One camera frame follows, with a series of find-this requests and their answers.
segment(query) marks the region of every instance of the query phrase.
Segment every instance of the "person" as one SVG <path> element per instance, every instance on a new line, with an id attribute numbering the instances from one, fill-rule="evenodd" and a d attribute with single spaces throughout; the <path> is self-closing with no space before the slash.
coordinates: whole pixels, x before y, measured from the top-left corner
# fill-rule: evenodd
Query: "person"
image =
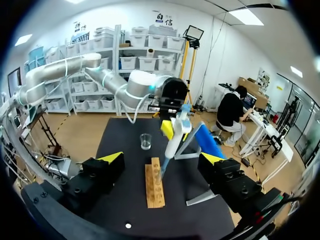
<path id="1" fill-rule="evenodd" d="M 246 131 L 246 126 L 243 123 L 249 114 L 253 112 L 250 108 L 244 114 L 244 106 L 242 100 L 247 96 L 247 89 L 244 86 L 238 86 L 234 92 L 227 93 L 222 99 L 217 112 L 217 122 L 227 132 L 232 133 L 223 144 L 227 147 L 233 148 L 236 141 Z M 220 129 L 214 125 L 211 129 L 212 132 L 217 132 Z"/>

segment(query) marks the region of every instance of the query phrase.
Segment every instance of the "black table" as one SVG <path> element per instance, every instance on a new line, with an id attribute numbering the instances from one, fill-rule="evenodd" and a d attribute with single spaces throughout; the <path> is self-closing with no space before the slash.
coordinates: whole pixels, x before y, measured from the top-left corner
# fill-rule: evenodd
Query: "black table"
<path id="1" fill-rule="evenodd" d="M 143 133 L 152 135 L 151 149 L 147 151 L 140 147 L 140 135 Z M 209 189 L 197 170 L 197 158 L 172 159 L 162 181 L 165 206 L 147 208 L 145 164 L 151 163 L 150 157 L 159 157 L 163 163 L 167 144 L 168 139 L 162 135 L 156 118 L 139 118 L 135 124 L 126 118 L 111 118 L 96 157 L 123 152 L 125 171 L 111 193 L 103 196 L 84 218 L 131 236 L 199 236 L 204 240 L 218 240 L 232 232 L 234 224 L 230 211 L 220 196 L 200 204 L 186 205 L 186 200 Z"/>

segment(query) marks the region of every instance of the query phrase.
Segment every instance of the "ceiling light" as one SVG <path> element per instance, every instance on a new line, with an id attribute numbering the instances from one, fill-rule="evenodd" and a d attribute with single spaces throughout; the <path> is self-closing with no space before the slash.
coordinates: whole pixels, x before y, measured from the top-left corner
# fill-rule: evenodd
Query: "ceiling light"
<path id="1" fill-rule="evenodd" d="M 29 38 L 31 38 L 32 34 L 21 36 L 18 41 L 16 41 L 15 46 L 26 43 Z"/>
<path id="2" fill-rule="evenodd" d="M 84 0 L 66 0 L 67 2 L 70 2 L 72 4 L 79 4 L 81 2 L 83 2 Z"/>
<path id="3" fill-rule="evenodd" d="M 297 74 L 300 78 L 303 78 L 303 75 L 302 75 L 302 71 L 299 71 L 298 69 L 296 69 L 295 67 L 291 66 L 291 71 L 294 73 L 294 74 Z"/>
<path id="4" fill-rule="evenodd" d="M 245 25 L 258 25 L 263 26 L 264 24 L 254 15 L 249 9 L 241 9 L 229 12 L 231 15 L 239 19 Z"/>

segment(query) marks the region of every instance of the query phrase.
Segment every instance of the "white sneaker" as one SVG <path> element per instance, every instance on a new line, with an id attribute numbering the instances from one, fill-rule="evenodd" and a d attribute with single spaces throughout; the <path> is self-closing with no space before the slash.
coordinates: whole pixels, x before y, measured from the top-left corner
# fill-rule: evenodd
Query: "white sneaker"
<path id="1" fill-rule="evenodd" d="M 223 145 L 233 148 L 236 144 L 228 144 L 226 141 L 223 143 Z"/>

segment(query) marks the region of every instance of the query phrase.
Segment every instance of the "glass door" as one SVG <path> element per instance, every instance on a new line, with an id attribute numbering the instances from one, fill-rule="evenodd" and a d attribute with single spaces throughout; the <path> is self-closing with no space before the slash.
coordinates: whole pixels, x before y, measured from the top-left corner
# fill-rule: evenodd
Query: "glass door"
<path id="1" fill-rule="evenodd" d="M 307 164 L 309 158 L 314 153 L 320 141 L 320 108 L 314 105 L 310 120 L 297 141 L 295 148 L 301 155 L 304 164 Z"/>
<path id="2" fill-rule="evenodd" d="M 298 116 L 294 125 L 290 128 L 286 136 L 286 139 L 289 140 L 293 145 L 298 142 L 303 134 L 315 104 L 314 101 L 300 87 L 293 85 L 288 104 L 291 104 L 296 96 L 300 99 Z"/>

